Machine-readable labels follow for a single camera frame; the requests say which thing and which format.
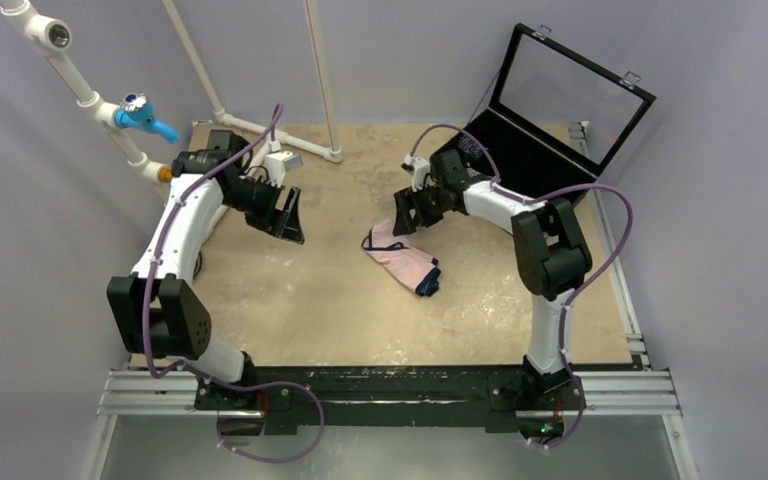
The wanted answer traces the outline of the pink underwear navy trim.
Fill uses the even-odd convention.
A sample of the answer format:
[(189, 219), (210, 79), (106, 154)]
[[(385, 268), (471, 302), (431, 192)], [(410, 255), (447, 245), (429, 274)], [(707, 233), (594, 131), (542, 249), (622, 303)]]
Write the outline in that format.
[(419, 297), (431, 297), (439, 290), (439, 260), (416, 248), (407, 235), (394, 235), (394, 220), (372, 227), (361, 248), (402, 286)]

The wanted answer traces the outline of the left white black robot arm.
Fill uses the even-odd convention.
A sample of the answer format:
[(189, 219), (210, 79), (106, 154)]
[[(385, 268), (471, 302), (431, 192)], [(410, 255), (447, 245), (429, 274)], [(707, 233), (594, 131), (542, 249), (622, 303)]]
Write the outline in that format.
[(230, 130), (212, 130), (205, 148), (172, 161), (169, 197), (145, 252), (125, 276), (110, 279), (106, 296), (127, 352), (170, 359), (220, 380), (219, 395), (232, 408), (257, 399), (258, 382), (244, 373), (246, 354), (220, 339), (193, 289), (201, 248), (221, 208), (243, 213), (246, 224), (301, 244), (298, 187), (286, 174), (301, 156), (270, 148), (260, 163), (253, 145)]

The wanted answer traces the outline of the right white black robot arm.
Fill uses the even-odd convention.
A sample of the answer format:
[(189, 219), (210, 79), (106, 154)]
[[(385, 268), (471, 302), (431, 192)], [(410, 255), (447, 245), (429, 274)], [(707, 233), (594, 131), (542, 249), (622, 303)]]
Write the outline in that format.
[(532, 296), (520, 390), (529, 404), (548, 405), (572, 378), (567, 352), (572, 299), (593, 266), (572, 204), (564, 197), (536, 202), (506, 190), (468, 168), (456, 150), (429, 160), (408, 155), (401, 167), (411, 184), (394, 195), (395, 234), (412, 234), (447, 212), (459, 212), (511, 235), (519, 278)]

